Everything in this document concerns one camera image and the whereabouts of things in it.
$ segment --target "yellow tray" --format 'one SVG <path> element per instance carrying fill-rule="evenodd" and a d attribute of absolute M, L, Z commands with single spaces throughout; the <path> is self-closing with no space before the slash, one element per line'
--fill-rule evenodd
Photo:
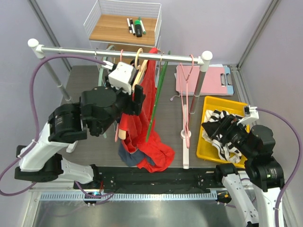
<path fill-rule="evenodd" d="M 244 116 L 244 107 L 247 106 L 246 103 L 240 103 L 240 102 L 235 102 L 223 98 L 216 98 L 216 97 L 211 97 L 211 96 L 206 96 L 204 100 L 204 105 L 203 105 L 203 114 L 202 114 L 202 120 L 201 124 L 204 121 L 204 116 L 206 113 L 206 110 L 226 110 L 230 114 L 237 114 L 240 116 Z M 200 134 L 199 134 L 199 142 L 198 142 L 198 147 L 197 147 L 197 157 L 202 158 L 205 160 L 213 161 L 213 162 L 218 162 L 218 163 L 229 163 L 228 161 L 221 160 L 218 155 L 218 150 L 212 146 L 211 143 L 206 142 L 202 138 L 202 131 L 203 127 L 201 126 L 200 129 Z M 244 168 L 244 162 L 247 159 L 242 156 L 241 160 L 239 163 L 234 163 L 234 165 L 238 168 Z"/>

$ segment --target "red shirt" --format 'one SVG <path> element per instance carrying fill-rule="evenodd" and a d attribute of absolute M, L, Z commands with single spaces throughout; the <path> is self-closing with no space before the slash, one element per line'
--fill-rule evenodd
<path fill-rule="evenodd" d="M 156 48 L 152 48 L 149 53 L 157 53 Z M 122 141 L 124 148 L 133 153 L 137 149 L 151 157 L 155 163 L 154 166 L 148 163 L 146 159 L 137 166 L 146 168 L 149 172 L 164 171 L 174 159 L 174 150 L 161 143 L 159 135 L 154 131 L 155 119 L 151 129 L 148 142 L 145 142 L 147 130 L 152 117 L 152 110 L 155 103 L 155 67 L 156 61 L 148 61 L 147 70 L 140 86 L 146 95 L 139 116 L 122 114 L 119 123 L 119 129 L 126 131 L 126 139 Z"/>

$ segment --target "green hanger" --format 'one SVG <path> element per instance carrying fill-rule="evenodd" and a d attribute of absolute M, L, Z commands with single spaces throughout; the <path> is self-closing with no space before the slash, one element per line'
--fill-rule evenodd
<path fill-rule="evenodd" d="M 161 89 L 162 89 L 162 85 L 163 85 L 163 81 L 164 81 L 164 76 L 165 76 L 165 73 L 166 73 L 167 64 L 168 64 L 168 61 L 164 63 L 163 68 L 160 71 L 160 76 L 159 76 L 159 81 L 158 81 L 158 87 L 157 87 L 157 93 L 156 93 L 156 99 L 155 99 L 155 103 L 153 105 L 152 114 L 151 114 L 151 122 L 150 122 L 150 125 L 148 127 L 148 131 L 147 131 L 147 134 L 146 134 L 146 140 L 145 140 L 145 142 L 148 141 L 148 138 L 149 138 L 151 130 L 152 130 L 152 123 L 153 123 L 153 119 L 154 119 L 155 114 L 156 114 L 158 100 L 159 100 L 159 97 L 160 97 L 160 93 L 161 93 Z"/>

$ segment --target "green marker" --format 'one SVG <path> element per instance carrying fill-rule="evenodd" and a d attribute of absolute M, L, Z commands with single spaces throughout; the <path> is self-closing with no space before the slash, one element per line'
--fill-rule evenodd
<path fill-rule="evenodd" d="M 143 34 L 145 35 L 146 31 L 145 31 L 145 28 L 144 28 L 144 25 L 143 25 L 141 17 L 139 17 L 139 20 L 140 20 L 140 24 L 141 24 L 141 27 L 142 27 Z"/>

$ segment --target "metal pole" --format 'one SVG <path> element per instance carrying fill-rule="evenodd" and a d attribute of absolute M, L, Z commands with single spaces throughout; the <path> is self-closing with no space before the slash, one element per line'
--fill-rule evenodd
<path fill-rule="evenodd" d="M 195 113 L 196 111 L 196 106 L 200 97 L 200 92 L 201 92 L 201 88 L 203 85 L 203 81 L 204 81 L 204 77 L 205 77 L 206 72 L 199 72 L 199 76 L 198 76 L 198 80 L 197 80 L 197 84 L 196 84 L 196 88 L 195 88 L 195 92 L 194 92 L 194 96 L 193 96 L 193 100 L 191 102 L 191 106 L 189 109 L 189 114 L 192 115 Z"/>
<path fill-rule="evenodd" d="M 250 42 L 248 43 L 243 55 L 240 58 L 239 64 L 237 67 L 240 69 L 244 62 L 246 61 L 250 51 L 255 46 L 257 40 L 261 36 L 264 28 L 266 27 L 267 23 L 271 19 L 272 15 L 274 14 L 276 8 L 278 7 L 281 0 L 271 0 L 271 3 L 269 4 L 267 10 L 265 11 L 260 23 L 258 24 L 257 29 L 255 30 L 255 33 L 253 34 L 252 38 L 250 39 Z"/>
<path fill-rule="evenodd" d="M 202 53 L 201 58 L 202 58 L 204 64 L 200 66 L 200 72 L 199 72 L 199 76 L 198 76 L 198 80 L 197 80 L 193 100 L 191 102 L 191 106 L 190 106 L 190 109 L 189 109 L 189 116 L 188 116 L 189 125 L 191 124 L 191 115 L 193 115 L 196 111 L 196 106 L 197 106 L 197 103 L 199 101 L 200 92 L 201 92 L 201 88 L 202 88 L 202 85 L 203 85 L 203 80 L 204 80 L 205 74 L 208 70 L 210 60 L 213 58 L 213 54 L 210 51 L 204 51 Z"/>
<path fill-rule="evenodd" d="M 38 20 L 40 21 L 43 29 L 45 30 L 46 34 L 48 35 L 49 39 L 51 40 L 51 42 L 53 43 L 54 46 L 60 46 L 55 34 L 53 33 L 50 25 L 48 24 L 42 10 L 40 9 L 38 3 L 36 0 L 27 0 L 28 3 L 30 4 L 30 6 L 32 7 L 34 13 L 36 14 Z M 62 58 L 62 61 L 65 65 L 65 67 L 67 68 L 68 71 L 71 71 L 71 65 L 68 62 L 68 60 L 66 58 Z"/>
<path fill-rule="evenodd" d="M 70 95 L 67 93 L 65 90 L 65 87 L 63 86 L 62 82 L 60 79 L 57 77 L 57 74 L 53 70 L 52 66 L 50 65 L 49 62 L 44 63 L 44 66 L 46 67 L 47 71 L 53 78 L 54 82 L 56 83 L 57 87 L 60 89 L 61 93 L 63 94 L 64 99 L 66 100 L 67 103 L 72 103 Z"/>
<path fill-rule="evenodd" d="M 74 49 L 74 48 L 62 48 L 62 47 L 45 47 L 41 46 L 42 52 L 52 52 L 52 53 L 70 53 L 70 54 L 81 54 L 90 56 L 107 56 L 113 58 L 119 58 L 121 55 L 120 51 L 103 51 L 103 50 L 92 50 L 92 49 Z M 123 52 L 123 58 L 135 58 L 136 52 Z M 170 61 L 170 62 L 180 62 L 180 63 L 192 63 L 192 58 L 189 56 L 178 56 L 178 55 L 167 55 L 156 53 L 141 53 L 138 55 L 139 59 L 144 60 L 155 60 L 155 61 Z M 203 65 L 203 60 L 199 58 L 194 58 L 194 64 Z"/>

